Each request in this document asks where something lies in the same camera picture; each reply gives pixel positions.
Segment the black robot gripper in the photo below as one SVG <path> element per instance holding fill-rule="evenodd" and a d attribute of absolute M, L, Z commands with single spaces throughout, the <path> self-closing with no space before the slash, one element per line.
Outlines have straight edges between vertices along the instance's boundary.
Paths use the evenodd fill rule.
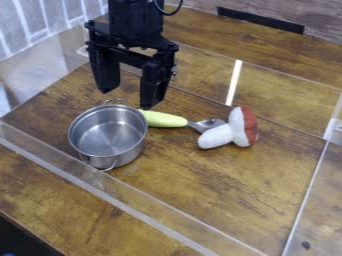
<path fill-rule="evenodd" d="M 98 89 L 103 94 L 121 85 L 121 64 L 142 68 L 141 107 L 151 109 L 165 100 L 177 43 L 164 36 L 165 0 L 109 0 L 109 21 L 90 20 L 87 50 Z"/>

